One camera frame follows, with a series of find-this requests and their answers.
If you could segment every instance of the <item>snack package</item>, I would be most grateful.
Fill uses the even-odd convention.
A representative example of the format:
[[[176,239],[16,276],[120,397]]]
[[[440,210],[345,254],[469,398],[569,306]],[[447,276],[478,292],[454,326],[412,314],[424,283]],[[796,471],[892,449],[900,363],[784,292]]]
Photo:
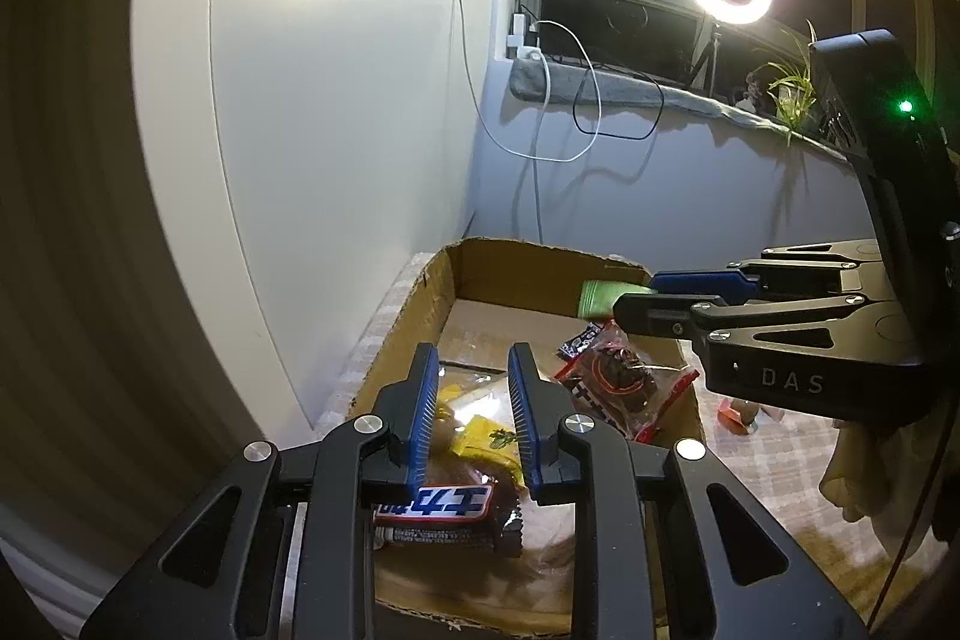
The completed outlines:
[[[445,367],[426,483],[373,511],[374,547],[451,545],[519,557],[523,476],[507,378]]]
[[[585,413],[597,415],[627,439],[649,443],[656,424],[699,372],[656,365],[613,321],[557,374]]]

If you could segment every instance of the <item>cloth on window sill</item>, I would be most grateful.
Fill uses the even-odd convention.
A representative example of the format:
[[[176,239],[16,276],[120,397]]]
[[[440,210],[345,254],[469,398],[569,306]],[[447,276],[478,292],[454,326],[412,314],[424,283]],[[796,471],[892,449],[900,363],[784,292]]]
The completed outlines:
[[[927,417],[894,432],[878,432],[859,423],[835,424],[839,437],[820,482],[820,493],[843,510],[848,522],[869,517],[877,539],[891,557],[910,525],[946,414],[947,403],[942,401]],[[944,461],[907,548],[909,557],[930,528],[944,479],[958,472],[960,427],[954,422]]]

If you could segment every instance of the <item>window sill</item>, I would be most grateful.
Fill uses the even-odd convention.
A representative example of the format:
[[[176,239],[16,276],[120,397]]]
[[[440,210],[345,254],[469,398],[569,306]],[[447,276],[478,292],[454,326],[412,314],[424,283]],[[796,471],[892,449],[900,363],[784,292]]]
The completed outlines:
[[[572,106],[573,98],[580,87],[583,75],[584,70],[580,67],[550,63],[550,104]],[[659,91],[656,90],[656,85],[649,82],[622,74],[612,74],[608,71],[597,71],[597,82],[600,84],[600,95],[603,97],[605,110],[608,108],[659,108],[661,96]],[[515,58],[510,69],[510,92],[521,101],[542,103],[545,90],[544,67],[538,61]],[[593,84],[592,80],[589,80],[577,103],[581,106],[592,104],[595,101],[592,97]],[[781,124],[728,106],[712,98],[695,95],[692,92],[666,85],[664,85],[664,98],[664,108],[666,109],[687,112],[690,115],[699,116],[705,121],[725,119],[725,121],[730,121],[740,128],[765,130],[779,134],[784,137],[784,143],[786,142],[787,129]],[[847,163],[846,157],[836,148],[802,134],[795,133],[793,136],[795,139],[813,146],[824,155],[844,164]]]

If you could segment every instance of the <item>plaid fabric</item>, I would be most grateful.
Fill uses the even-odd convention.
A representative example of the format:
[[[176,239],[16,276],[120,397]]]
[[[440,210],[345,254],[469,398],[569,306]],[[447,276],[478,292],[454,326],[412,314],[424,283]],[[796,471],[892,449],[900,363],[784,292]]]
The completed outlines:
[[[793,535],[860,616],[867,619],[891,560],[875,537],[869,518],[854,524],[844,521],[842,510],[820,493],[820,480],[837,439],[832,420],[787,410],[784,420],[777,423],[761,412],[755,432],[732,434],[717,420],[723,397],[707,390],[703,365],[690,343],[682,342],[680,346],[690,365],[701,370],[694,387],[707,447]],[[920,550],[899,568],[884,601],[881,619],[916,588],[946,551],[946,544],[928,534]]]

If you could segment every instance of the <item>cardboard box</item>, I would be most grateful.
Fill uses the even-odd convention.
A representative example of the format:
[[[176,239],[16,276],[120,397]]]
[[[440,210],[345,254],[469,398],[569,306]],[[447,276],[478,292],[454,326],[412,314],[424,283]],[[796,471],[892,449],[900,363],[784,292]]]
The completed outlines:
[[[529,342],[541,374],[563,360],[557,348],[587,325],[576,319],[584,280],[646,284],[642,266],[510,239],[466,239],[427,263],[354,399],[352,414],[368,413],[378,391],[406,376],[416,345],[438,345],[440,360],[506,368],[514,342]],[[664,365],[683,366],[674,340],[637,338]],[[703,439],[693,388],[664,416],[656,444]],[[381,637],[424,640],[563,635],[569,632],[568,589],[491,552],[389,548],[377,552],[376,622]]]

